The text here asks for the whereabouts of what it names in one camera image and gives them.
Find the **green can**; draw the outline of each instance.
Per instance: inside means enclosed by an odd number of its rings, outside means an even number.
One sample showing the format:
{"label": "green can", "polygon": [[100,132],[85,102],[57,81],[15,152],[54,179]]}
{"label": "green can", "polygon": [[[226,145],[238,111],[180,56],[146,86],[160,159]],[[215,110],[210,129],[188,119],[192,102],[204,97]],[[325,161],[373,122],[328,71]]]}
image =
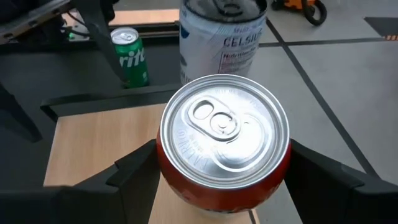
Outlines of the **green can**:
{"label": "green can", "polygon": [[126,86],[134,88],[148,85],[145,51],[138,32],[130,27],[121,27],[112,31],[111,38],[126,74]]}

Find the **black line on floor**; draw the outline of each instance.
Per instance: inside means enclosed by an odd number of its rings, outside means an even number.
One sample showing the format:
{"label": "black line on floor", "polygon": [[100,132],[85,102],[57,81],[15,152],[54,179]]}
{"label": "black line on floor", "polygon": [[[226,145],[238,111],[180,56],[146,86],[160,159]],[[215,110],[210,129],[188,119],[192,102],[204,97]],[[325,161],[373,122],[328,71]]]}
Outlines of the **black line on floor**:
{"label": "black line on floor", "polygon": [[344,128],[343,124],[340,122],[340,120],[337,118],[336,114],[333,112],[333,110],[330,108],[329,104],[326,102],[326,100],[322,97],[321,93],[318,91],[316,88],[315,84],[311,81],[310,77],[304,70],[304,68],[301,66],[300,62],[297,60],[296,56],[293,54],[289,46],[285,43],[283,40],[282,36],[278,33],[276,28],[272,25],[270,20],[267,20],[267,25],[271,32],[275,35],[275,38],[280,42],[282,48],[285,50],[287,56],[289,59],[292,61],[294,67],[297,69],[298,73],[302,77],[303,81],[307,85],[307,87],[310,89],[312,95],[315,97],[315,99],[318,101],[319,105],[322,107],[330,121],[333,123],[337,131],[340,133],[340,136],[343,138],[345,143],[347,144],[348,148],[351,150],[351,152],[354,154],[355,158],[358,160],[358,162],[361,164],[362,168],[365,170],[365,172],[369,175],[379,177],[379,175],[376,173],[368,159],[365,157],[365,155],[362,153],[360,148],[357,146],[357,144],[354,142],[354,139],[349,135],[347,130]]}
{"label": "black line on floor", "polygon": [[252,210],[249,210],[249,217],[252,224],[257,224]]}
{"label": "black line on floor", "polygon": [[260,43],[259,47],[280,47],[281,44],[278,42],[274,42],[274,43]]}
{"label": "black line on floor", "polygon": [[370,38],[356,38],[356,39],[344,39],[344,40],[306,40],[306,41],[293,41],[285,42],[288,46],[301,46],[301,45],[323,45],[323,44],[353,44],[353,43],[366,43],[366,42],[380,42],[386,41],[382,37],[370,37]]}

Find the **black stand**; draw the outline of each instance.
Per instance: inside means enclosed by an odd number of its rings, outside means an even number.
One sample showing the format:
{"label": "black stand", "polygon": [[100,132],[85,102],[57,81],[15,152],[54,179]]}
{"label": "black stand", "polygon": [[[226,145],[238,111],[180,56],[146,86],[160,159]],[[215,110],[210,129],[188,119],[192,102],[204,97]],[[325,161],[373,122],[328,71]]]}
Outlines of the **black stand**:
{"label": "black stand", "polygon": [[30,142],[37,142],[42,135],[35,123],[0,83],[0,125]]}
{"label": "black stand", "polygon": [[[397,223],[398,187],[292,140],[287,188],[304,224]],[[159,183],[155,140],[73,187],[0,192],[0,223],[146,224]]]}
{"label": "black stand", "polygon": [[105,20],[101,1],[73,0],[72,3],[76,6],[76,9],[84,19],[88,31],[97,42],[113,72],[124,83],[126,78],[111,40],[108,22]]}

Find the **pull tab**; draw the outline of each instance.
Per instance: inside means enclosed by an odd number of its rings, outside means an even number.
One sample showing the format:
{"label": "pull tab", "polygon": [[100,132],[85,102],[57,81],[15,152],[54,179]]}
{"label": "pull tab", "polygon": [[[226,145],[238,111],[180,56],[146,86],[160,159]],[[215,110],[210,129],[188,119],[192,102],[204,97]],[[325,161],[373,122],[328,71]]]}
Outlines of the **pull tab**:
{"label": "pull tab", "polygon": [[241,6],[233,1],[225,2],[213,0],[213,4],[216,6],[218,13],[223,16],[236,17],[243,14]]}
{"label": "pull tab", "polygon": [[120,38],[122,38],[122,40],[130,41],[134,38],[134,36],[131,34],[127,34],[127,33],[122,33],[122,34],[120,34]]}
{"label": "pull tab", "polygon": [[194,128],[217,141],[232,140],[241,130],[241,122],[236,114],[224,103],[209,96],[191,104],[188,118]]}

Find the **can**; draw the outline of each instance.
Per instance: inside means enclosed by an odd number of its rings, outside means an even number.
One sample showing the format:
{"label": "can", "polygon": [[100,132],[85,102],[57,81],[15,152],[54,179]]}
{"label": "can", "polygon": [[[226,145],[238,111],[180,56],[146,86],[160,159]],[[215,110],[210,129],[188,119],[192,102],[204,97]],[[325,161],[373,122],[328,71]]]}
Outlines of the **can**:
{"label": "can", "polygon": [[111,38],[120,66],[126,74],[126,86],[134,88],[148,85],[145,50],[138,32],[130,27],[121,27],[112,31]]}
{"label": "can", "polygon": [[183,0],[180,6],[180,79],[247,76],[266,22],[266,1]]}
{"label": "can", "polygon": [[156,141],[170,187],[212,212],[258,206],[283,181],[290,161],[282,106],[263,86],[236,75],[210,75],[179,89]]}

